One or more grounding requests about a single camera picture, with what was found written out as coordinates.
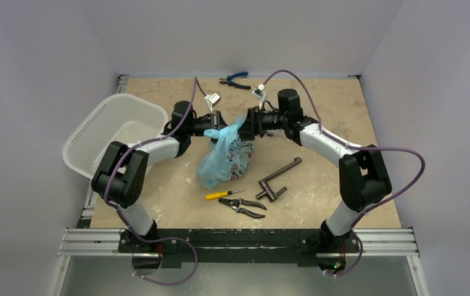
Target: blue plastic bag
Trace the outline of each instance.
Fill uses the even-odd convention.
[[[204,131],[204,136],[217,139],[212,151],[200,161],[197,170],[200,183],[207,189],[238,179],[248,170],[253,145],[239,137],[238,131],[243,123],[244,117],[239,117],[232,125],[219,131]]]

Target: beige table surface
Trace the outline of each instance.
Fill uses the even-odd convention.
[[[217,79],[200,79],[206,93],[218,92],[221,102],[215,106],[221,110],[229,124],[236,117],[246,115],[247,108],[257,104],[250,91],[219,84]],[[256,86],[263,79],[243,79],[242,84]],[[376,144],[373,127],[358,80],[311,79],[304,81],[323,119],[323,125],[352,142]],[[283,88],[294,88],[301,95],[305,115],[315,118],[311,105],[298,82],[290,79],[271,80],[267,86],[268,99],[278,106],[276,93]],[[131,78],[126,93],[133,94],[163,107],[171,116],[173,104],[191,98],[192,79]],[[204,98],[197,90],[194,109],[200,115],[207,112]],[[181,157],[155,164],[146,176],[142,189],[142,203],[160,228],[318,228],[340,202],[338,169],[312,150],[299,147],[292,141],[276,134],[257,138],[248,172],[238,180],[230,181],[211,191],[199,183],[197,167],[209,153],[208,138],[192,138],[188,151]],[[276,171],[299,156],[303,162],[270,182],[278,191],[288,190],[270,203],[261,202],[267,211],[247,207],[266,215],[252,219],[235,213],[217,201],[205,201],[206,194],[245,189],[231,198],[256,200],[261,191],[258,180]],[[98,199],[92,228],[122,228],[117,214]],[[400,228],[400,221],[393,202],[389,202],[364,217],[358,228]]]

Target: pliers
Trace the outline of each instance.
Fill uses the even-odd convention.
[[[257,214],[252,211],[248,211],[245,208],[240,207],[240,205],[243,204],[249,207],[257,207],[263,210],[267,210],[267,208],[260,202],[251,202],[249,200],[244,200],[244,199],[218,199],[218,201],[219,203],[223,205],[229,206],[230,208],[235,210],[236,213],[243,213],[255,219],[266,217],[265,215]]]
[[[249,85],[242,85],[242,84],[238,84],[232,81],[233,78],[242,77],[242,76],[248,76],[248,72],[239,72],[239,73],[235,73],[233,75],[227,76],[226,78],[220,78],[219,83],[227,84],[228,86],[233,86],[234,88],[239,88],[239,89],[251,89],[251,86]]]

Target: metal tool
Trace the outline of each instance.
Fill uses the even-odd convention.
[[[277,193],[275,193],[275,192],[273,192],[273,190],[271,190],[270,185],[268,184],[268,182],[271,181],[272,179],[275,179],[276,177],[280,176],[281,174],[289,171],[291,168],[297,166],[301,162],[302,162],[302,159],[300,157],[296,157],[293,160],[292,163],[286,165],[285,167],[281,168],[280,170],[278,170],[278,171],[274,172],[273,174],[267,176],[266,178],[260,180],[258,182],[258,184],[264,190],[261,193],[257,194],[255,197],[257,199],[261,199],[264,196],[267,196],[269,198],[270,202],[274,202],[275,200],[277,200],[277,198],[280,195],[282,195],[287,190],[287,188],[282,187],[281,190],[279,190]]]
[[[224,197],[228,196],[237,192],[242,192],[244,189],[241,190],[235,190],[235,191],[224,191],[224,192],[219,192],[219,193],[214,193],[214,194],[208,194],[206,195],[206,200],[212,200],[212,199],[218,199],[219,197]]]
[[[255,219],[266,217],[265,215],[257,214],[252,211],[246,210],[245,208],[240,207],[240,205],[247,205],[248,207],[257,207],[263,210],[267,210],[267,208],[260,202],[251,202],[249,200],[244,200],[244,199],[218,199],[218,200],[219,200],[219,203],[229,206],[230,208],[235,210],[236,213],[243,213]]]
[[[227,84],[228,86],[233,86],[234,88],[250,90],[251,86],[238,84],[232,81],[233,78],[242,77],[242,76],[248,76],[248,72],[239,72],[239,73],[235,73],[233,75],[227,76],[226,78],[220,78],[219,83]]]

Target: gray wall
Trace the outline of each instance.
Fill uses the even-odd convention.
[[[0,295],[45,295],[88,185],[62,144],[114,83],[77,0],[0,0]]]
[[[402,0],[81,0],[115,69],[143,75],[361,73]]]
[[[404,1],[361,80],[379,143],[428,161],[397,208],[432,295],[470,295],[470,1]],[[395,187],[416,164],[388,157]]]

